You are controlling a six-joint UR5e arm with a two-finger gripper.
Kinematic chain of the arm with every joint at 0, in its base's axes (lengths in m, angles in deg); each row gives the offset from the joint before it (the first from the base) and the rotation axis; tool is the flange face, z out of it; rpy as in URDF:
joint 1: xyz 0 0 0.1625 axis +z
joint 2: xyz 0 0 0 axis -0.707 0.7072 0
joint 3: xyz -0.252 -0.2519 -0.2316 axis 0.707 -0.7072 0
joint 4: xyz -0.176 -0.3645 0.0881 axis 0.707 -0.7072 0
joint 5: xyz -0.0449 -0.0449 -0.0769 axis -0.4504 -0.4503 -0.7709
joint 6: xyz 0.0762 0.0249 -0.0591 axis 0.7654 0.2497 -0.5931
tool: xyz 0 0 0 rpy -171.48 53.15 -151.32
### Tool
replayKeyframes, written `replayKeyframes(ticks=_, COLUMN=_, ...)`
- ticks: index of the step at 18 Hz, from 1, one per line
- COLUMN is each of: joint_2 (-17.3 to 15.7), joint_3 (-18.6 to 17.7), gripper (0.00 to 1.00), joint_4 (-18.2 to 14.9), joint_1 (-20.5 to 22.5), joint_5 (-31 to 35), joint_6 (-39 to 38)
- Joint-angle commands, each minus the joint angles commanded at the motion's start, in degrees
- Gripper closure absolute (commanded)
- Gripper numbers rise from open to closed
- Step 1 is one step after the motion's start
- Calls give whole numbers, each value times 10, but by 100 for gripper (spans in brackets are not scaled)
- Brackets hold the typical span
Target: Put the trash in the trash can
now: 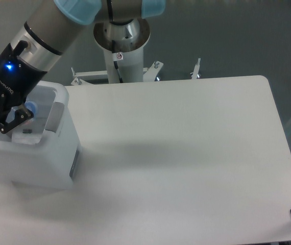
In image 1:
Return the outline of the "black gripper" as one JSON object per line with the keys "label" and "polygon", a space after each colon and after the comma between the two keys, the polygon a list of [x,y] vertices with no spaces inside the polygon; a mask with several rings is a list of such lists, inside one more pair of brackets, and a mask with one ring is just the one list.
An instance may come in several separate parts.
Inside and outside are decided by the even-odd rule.
{"label": "black gripper", "polygon": [[34,117],[23,103],[46,74],[20,57],[27,47],[27,42],[16,47],[8,44],[0,54],[0,132],[3,134]]}

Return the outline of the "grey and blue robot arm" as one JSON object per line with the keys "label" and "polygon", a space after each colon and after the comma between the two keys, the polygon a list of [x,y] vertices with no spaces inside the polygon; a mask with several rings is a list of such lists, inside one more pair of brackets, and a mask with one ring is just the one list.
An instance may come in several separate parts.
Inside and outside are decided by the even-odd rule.
{"label": "grey and blue robot arm", "polygon": [[165,6],[165,1],[43,1],[0,54],[0,132],[33,118],[27,96],[89,25],[109,51],[119,82],[126,82],[117,55],[146,44],[147,19]]}

